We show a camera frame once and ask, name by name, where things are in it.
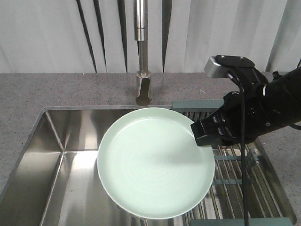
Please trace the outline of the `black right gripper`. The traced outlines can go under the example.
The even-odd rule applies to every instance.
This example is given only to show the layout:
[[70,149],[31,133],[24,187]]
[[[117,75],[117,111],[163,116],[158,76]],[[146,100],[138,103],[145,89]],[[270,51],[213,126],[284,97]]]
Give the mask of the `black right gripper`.
[[249,144],[259,136],[253,99],[258,85],[268,82],[266,77],[255,68],[227,69],[221,76],[235,83],[239,92],[225,95],[219,109],[190,125],[197,146]]

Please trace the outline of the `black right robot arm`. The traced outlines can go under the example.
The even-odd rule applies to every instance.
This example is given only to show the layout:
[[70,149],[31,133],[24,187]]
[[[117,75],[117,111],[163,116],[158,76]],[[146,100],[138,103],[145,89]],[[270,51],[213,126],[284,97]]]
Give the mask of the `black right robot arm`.
[[224,104],[205,119],[191,124],[198,146],[253,142],[257,137],[301,120],[301,69],[258,84],[244,96],[232,91]]

